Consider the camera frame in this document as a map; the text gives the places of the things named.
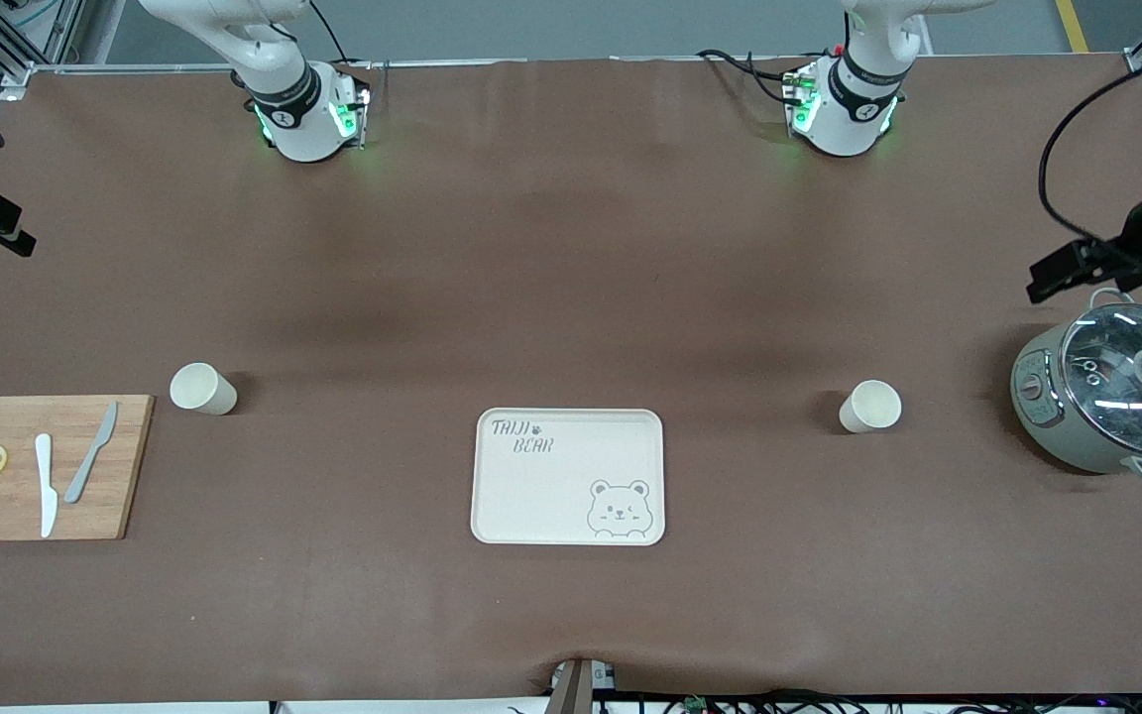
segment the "knife blade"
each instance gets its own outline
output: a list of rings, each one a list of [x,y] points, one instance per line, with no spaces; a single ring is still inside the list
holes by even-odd
[[[91,466],[95,465],[95,456],[100,448],[113,439],[113,425],[116,425],[116,401],[108,402],[108,411],[104,412],[104,424],[99,425],[99,431],[95,433],[95,441],[91,442],[90,450],[87,450],[87,458],[82,458],[82,465],[78,466],[78,473],[73,474],[73,480],[69,482],[69,491],[64,492],[64,503],[78,503],[82,497],[82,489],[87,488],[87,479],[91,475]]]
[[[38,487],[41,491],[41,537],[50,537],[50,529],[56,524],[56,507],[59,506],[59,494],[50,488],[50,434],[38,434],[33,447],[38,454]]]

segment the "knife handle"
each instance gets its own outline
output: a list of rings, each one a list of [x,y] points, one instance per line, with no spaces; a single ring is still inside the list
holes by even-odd
[[[41,484],[50,486],[50,434],[41,433],[33,440],[34,451],[38,454],[38,480]]]
[[[82,458],[82,465],[78,466],[78,474],[69,483],[69,491],[64,492],[64,503],[78,503],[78,498],[82,497],[82,489],[87,488],[87,479],[91,475],[91,466],[95,466],[95,454],[98,452],[99,447],[93,443],[87,457]]]

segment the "yellow line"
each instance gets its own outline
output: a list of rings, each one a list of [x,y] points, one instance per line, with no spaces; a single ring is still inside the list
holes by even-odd
[[[1064,37],[1069,38],[1069,49],[1073,53],[1091,53],[1086,38],[1083,37],[1083,24],[1078,23],[1078,13],[1073,10],[1073,0],[1055,0],[1055,9],[1060,11],[1060,22],[1064,23]]]

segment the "blue cable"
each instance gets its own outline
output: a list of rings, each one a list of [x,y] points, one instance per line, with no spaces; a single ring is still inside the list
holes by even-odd
[[[55,6],[58,5],[58,3],[59,3],[59,0],[48,0],[46,5],[43,5],[38,10],[34,10],[34,13],[32,15],[29,15],[27,18],[23,18],[23,19],[19,21],[19,23],[15,24],[15,27],[21,29],[23,26],[26,26],[26,24],[32,23],[33,19],[40,18],[41,15],[43,15],[43,13],[46,13],[47,10],[49,10],[51,8],[55,8]]]

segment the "wooden cutting board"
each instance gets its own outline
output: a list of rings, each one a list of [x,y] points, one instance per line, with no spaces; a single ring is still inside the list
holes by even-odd
[[[95,457],[81,499],[69,505],[64,491],[114,399],[113,438]],[[47,539],[122,537],[152,416],[148,394],[0,396],[0,444],[8,451],[8,465],[0,473],[0,539],[43,539],[34,452],[40,433],[51,438],[50,484],[59,492],[56,526]]]

